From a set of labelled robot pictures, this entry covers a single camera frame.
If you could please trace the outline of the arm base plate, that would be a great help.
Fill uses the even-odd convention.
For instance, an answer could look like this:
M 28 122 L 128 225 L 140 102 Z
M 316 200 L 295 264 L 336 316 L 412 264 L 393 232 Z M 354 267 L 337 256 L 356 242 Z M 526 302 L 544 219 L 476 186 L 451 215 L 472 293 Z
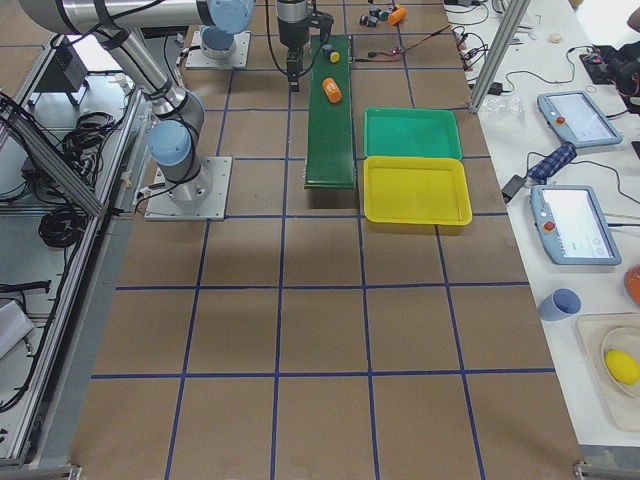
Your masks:
M 203 39 L 203 30 L 194 33 L 185 67 L 187 70 L 245 69 L 248 60 L 251 32 L 236 34 L 226 49 L 224 42 Z
M 162 186 L 146 203 L 148 221 L 223 221 L 229 192 L 233 159 L 202 157 L 199 175 L 168 192 Z

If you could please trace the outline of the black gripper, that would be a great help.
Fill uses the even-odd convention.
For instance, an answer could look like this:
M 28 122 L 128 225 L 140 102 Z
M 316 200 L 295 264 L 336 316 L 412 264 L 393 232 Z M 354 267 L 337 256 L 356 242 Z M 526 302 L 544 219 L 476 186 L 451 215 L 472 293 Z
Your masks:
M 298 92 L 302 73 L 302 47 L 310 41 L 310 29 L 319 30 L 321 45 L 330 42 L 334 18 L 329 14 L 312 14 L 289 21 L 278 18 L 279 39 L 287 48 L 286 75 L 290 92 Z

